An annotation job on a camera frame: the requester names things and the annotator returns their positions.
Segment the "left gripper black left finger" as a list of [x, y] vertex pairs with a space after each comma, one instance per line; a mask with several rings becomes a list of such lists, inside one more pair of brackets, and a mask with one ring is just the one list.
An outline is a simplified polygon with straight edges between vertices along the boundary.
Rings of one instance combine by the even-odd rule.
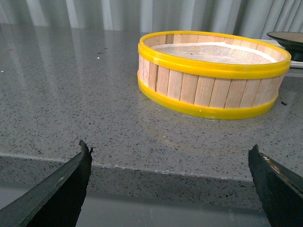
[[0, 211], [2, 227], [74, 227], [91, 175], [92, 149], [81, 152]]

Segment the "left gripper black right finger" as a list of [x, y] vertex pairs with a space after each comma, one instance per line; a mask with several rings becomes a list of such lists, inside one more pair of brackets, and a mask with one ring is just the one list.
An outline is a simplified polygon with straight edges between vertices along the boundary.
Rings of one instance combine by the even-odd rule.
[[303, 178], [259, 152], [258, 145], [248, 153], [253, 182], [272, 227], [303, 225]]

